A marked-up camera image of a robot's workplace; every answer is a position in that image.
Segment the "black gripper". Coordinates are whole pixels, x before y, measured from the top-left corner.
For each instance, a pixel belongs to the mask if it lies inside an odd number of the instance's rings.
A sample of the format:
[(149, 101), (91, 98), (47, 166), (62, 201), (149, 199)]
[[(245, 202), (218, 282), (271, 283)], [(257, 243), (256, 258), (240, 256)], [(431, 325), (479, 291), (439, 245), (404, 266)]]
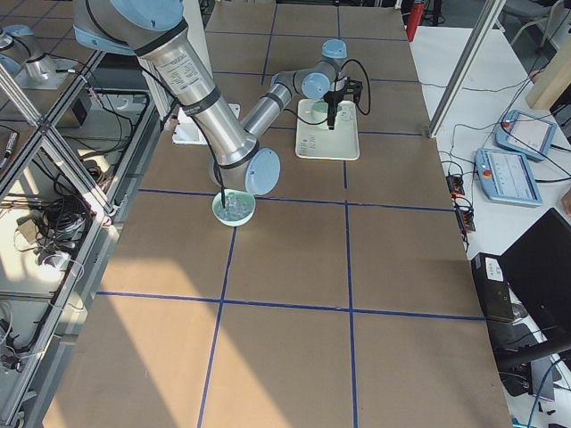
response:
[(324, 95), (324, 102), (327, 104), (327, 128), (334, 129), (338, 105), (344, 99), (344, 89), (329, 91)]

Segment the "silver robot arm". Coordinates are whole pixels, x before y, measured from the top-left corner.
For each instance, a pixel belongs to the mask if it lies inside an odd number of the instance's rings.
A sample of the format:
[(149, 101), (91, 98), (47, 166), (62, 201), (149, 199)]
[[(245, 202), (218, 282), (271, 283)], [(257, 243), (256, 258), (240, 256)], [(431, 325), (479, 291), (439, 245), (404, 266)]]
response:
[(329, 39), (309, 69), (278, 73), (270, 90), (239, 120), (188, 40), (180, 1), (76, 1), (77, 41), (112, 54), (149, 61), (211, 146), (212, 175), (225, 186), (254, 195), (269, 193), (280, 176), (280, 160), (259, 139), (294, 95), (320, 100), (341, 75), (345, 43)]

